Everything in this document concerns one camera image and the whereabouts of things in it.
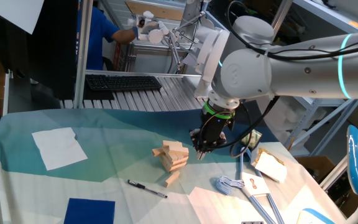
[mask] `black keyboard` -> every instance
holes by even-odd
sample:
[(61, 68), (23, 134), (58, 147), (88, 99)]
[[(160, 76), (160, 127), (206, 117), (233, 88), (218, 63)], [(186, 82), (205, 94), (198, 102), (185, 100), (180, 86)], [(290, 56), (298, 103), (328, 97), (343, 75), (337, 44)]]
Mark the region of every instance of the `black keyboard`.
[(86, 75), (86, 82), (93, 91), (159, 90), (161, 84), (155, 77)]

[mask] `cardboard box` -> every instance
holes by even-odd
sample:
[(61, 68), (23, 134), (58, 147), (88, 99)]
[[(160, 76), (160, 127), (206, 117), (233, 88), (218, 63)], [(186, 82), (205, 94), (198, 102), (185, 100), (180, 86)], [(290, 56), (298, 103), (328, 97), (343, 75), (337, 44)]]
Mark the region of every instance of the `cardboard box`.
[(305, 169), (313, 170), (313, 176), (317, 183), (320, 183), (335, 167), (335, 164), (326, 156), (305, 156), (295, 159)]
[[(311, 169), (314, 172), (314, 179), (317, 183), (321, 182), (335, 167), (335, 164), (326, 156), (306, 156), (296, 157), (305, 169)], [(358, 207), (358, 195), (352, 190), (349, 191), (349, 198), (340, 208), (341, 212), (346, 216), (351, 216)]]

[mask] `pen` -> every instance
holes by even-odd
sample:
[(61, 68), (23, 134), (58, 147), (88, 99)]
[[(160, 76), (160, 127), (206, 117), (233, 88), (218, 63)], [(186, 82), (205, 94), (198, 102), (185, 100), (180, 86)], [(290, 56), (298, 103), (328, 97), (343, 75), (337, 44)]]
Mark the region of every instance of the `pen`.
[(131, 181), (131, 180), (128, 180), (128, 184), (131, 184), (132, 186), (138, 187), (138, 188), (140, 188), (140, 189), (144, 189), (144, 190), (146, 190), (146, 191), (148, 191), (148, 192), (150, 192), (150, 193), (153, 193), (153, 194), (155, 194), (155, 195), (161, 196), (161, 197), (163, 197), (163, 198), (168, 198), (168, 196), (166, 196), (166, 195), (163, 194), (163, 193), (156, 192), (156, 191), (154, 191), (154, 190), (152, 190), (152, 189), (148, 189), (146, 186), (144, 186), (144, 185), (142, 185), (142, 184), (138, 184), (138, 183), (133, 182), (133, 181)]

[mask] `paper card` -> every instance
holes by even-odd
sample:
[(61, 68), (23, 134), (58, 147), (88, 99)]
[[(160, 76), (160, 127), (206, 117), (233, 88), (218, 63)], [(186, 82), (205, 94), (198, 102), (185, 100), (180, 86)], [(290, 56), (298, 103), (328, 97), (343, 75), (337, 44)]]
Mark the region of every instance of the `paper card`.
[(245, 188), (251, 195), (258, 196), (270, 193), (263, 178), (245, 172), (241, 174), (241, 178), (244, 181)]
[(255, 169), (280, 183), (284, 182), (287, 177), (287, 168), (266, 152), (261, 153)]
[(0, 0), (0, 16), (32, 34), (44, 0)]
[(87, 159), (71, 128), (32, 133), (47, 170)]

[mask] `stacked wooden blocks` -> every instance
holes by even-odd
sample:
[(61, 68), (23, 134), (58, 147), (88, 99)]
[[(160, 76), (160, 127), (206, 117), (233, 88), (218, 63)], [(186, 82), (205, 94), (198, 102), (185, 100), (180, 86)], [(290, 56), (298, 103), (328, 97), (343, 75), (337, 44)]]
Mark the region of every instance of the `stacked wooden blocks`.
[(162, 147), (152, 150), (154, 156), (160, 156), (160, 162), (169, 172), (175, 172), (166, 181), (165, 186), (168, 187), (173, 181), (179, 177), (178, 169), (183, 168), (189, 158), (189, 149), (183, 147), (181, 142), (163, 141)]

